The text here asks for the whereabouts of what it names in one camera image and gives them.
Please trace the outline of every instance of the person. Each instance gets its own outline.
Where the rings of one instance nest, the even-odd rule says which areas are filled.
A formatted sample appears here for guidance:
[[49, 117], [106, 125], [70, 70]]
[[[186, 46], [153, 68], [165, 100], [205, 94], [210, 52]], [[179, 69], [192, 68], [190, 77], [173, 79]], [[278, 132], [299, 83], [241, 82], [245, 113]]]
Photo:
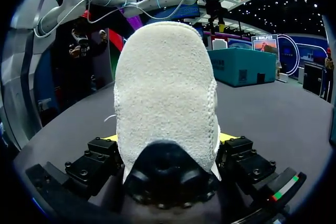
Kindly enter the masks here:
[[263, 46], [262, 46], [261, 49], [260, 49], [261, 52], [265, 52], [265, 46], [267, 46], [267, 44], [264, 42], [264, 43], [263, 43]]
[[331, 95], [332, 95], [332, 88], [334, 84], [334, 62], [331, 58], [331, 50], [330, 48], [327, 49], [327, 57], [324, 60], [324, 66], [326, 70], [326, 85], [324, 90], [324, 99], [327, 102], [331, 102]]
[[69, 45], [69, 57], [67, 57], [67, 96], [70, 105], [82, 100], [93, 93], [91, 77], [93, 75], [92, 58], [102, 54], [107, 47], [107, 34], [99, 32], [101, 42], [97, 44], [89, 34], [89, 23], [85, 13], [75, 20], [71, 31], [72, 42]]

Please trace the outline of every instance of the display screen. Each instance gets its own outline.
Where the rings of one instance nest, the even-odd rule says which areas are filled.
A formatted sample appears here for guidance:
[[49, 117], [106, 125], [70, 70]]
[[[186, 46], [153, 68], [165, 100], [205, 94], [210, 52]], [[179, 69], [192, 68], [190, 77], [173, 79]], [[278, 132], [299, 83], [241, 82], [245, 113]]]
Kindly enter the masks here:
[[279, 58], [278, 35], [253, 36], [251, 39], [254, 50], [270, 52]]

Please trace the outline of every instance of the gray floor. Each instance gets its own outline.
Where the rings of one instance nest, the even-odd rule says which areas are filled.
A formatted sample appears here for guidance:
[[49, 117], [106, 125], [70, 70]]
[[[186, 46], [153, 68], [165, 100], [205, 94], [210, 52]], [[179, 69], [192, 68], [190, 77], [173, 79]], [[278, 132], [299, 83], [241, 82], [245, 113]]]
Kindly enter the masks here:
[[[218, 83], [217, 94], [222, 132], [254, 141], [263, 157], [277, 162], [278, 172], [290, 166], [307, 174], [307, 181], [290, 202], [291, 210], [295, 210], [313, 190], [331, 157], [332, 105], [281, 82], [241, 88]], [[47, 161], [64, 171], [64, 163], [78, 159], [94, 137], [114, 135], [116, 118], [104, 123], [112, 114], [112, 86], [66, 110], [16, 157], [22, 179], [27, 181], [25, 169]]]

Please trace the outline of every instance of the exhibition hall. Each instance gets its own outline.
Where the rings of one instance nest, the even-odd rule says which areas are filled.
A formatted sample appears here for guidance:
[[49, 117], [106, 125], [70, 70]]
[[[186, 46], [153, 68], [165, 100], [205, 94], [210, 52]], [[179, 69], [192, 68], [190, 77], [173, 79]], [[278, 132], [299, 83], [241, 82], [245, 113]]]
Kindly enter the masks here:
[[13, 0], [4, 223], [331, 222], [330, 1]]

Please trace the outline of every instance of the cable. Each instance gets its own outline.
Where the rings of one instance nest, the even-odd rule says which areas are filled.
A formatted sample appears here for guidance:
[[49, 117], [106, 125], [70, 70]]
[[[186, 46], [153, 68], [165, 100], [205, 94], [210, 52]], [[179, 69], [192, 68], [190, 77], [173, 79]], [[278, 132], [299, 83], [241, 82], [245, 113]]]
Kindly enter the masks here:
[[[50, 34], [52, 34], [53, 32], [54, 32], [54, 30], [56, 30], [61, 24], [62, 24], [62, 22], [77, 8], [77, 6], [79, 6], [81, 3], [83, 3], [84, 1], [88, 1], [88, 12], [90, 12], [90, 7], [91, 7], [91, 0], [81, 0], [77, 5], [75, 5], [62, 19], [61, 19], [61, 21], [51, 30], [51, 31], [49, 31], [48, 33], [46, 33], [45, 35], [38, 35], [38, 33], [37, 33], [37, 31], [36, 31], [36, 29], [37, 28], [34, 28], [34, 33], [35, 33], [35, 36], [37, 37], [37, 38], [46, 38], [46, 37], [48, 37]], [[104, 16], [102, 16], [102, 17], [100, 17], [99, 19], [97, 19], [97, 20], [95, 20], [95, 21], [90, 21], [89, 20], [89, 15], [87, 15], [87, 21], [88, 21], [88, 23], [90, 23], [90, 24], [94, 24], [94, 23], [96, 23], [96, 22], [99, 22], [99, 21], [101, 21], [102, 19], [104, 19], [105, 17], [107, 17], [107, 16], [109, 16], [110, 14], [112, 14], [112, 13], [114, 13], [114, 12], [116, 12], [116, 11], [118, 11], [118, 10], [122, 10], [122, 9], [124, 9], [125, 7], [135, 7], [135, 8], [137, 8], [137, 9], [139, 9], [139, 10], [141, 10], [144, 14], [146, 14], [147, 16], [149, 16], [150, 18], [153, 18], [153, 19], [168, 19], [168, 18], [170, 18], [171, 16], [173, 16], [177, 11], [178, 11], [178, 9], [181, 7], [181, 5], [183, 4], [183, 2], [184, 2], [185, 0], [181, 0], [181, 2], [179, 3], [179, 5], [177, 6], [177, 8], [170, 14], [170, 15], [168, 15], [167, 17], [164, 17], [164, 18], [156, 18], [156, 17], [153, 17], [153, 16], [151, 16], [149, 13], [147, 13], [145, 10], [143, 10], [142, 8], [140, 8], [140, 7], [138, 7], [138, 6], [136, 6], [136, 5], [124, 5], [124, 6], [122, 6], [122, 7], [120, 7], [120, 8], [117, 8], [117, 9], [115, 9], [115, 10], [113, 10], [113, 11], [111, 11], [111, 12], [109, 12], [109, 13], [107, 13], [107, 14], [105, 14]]]

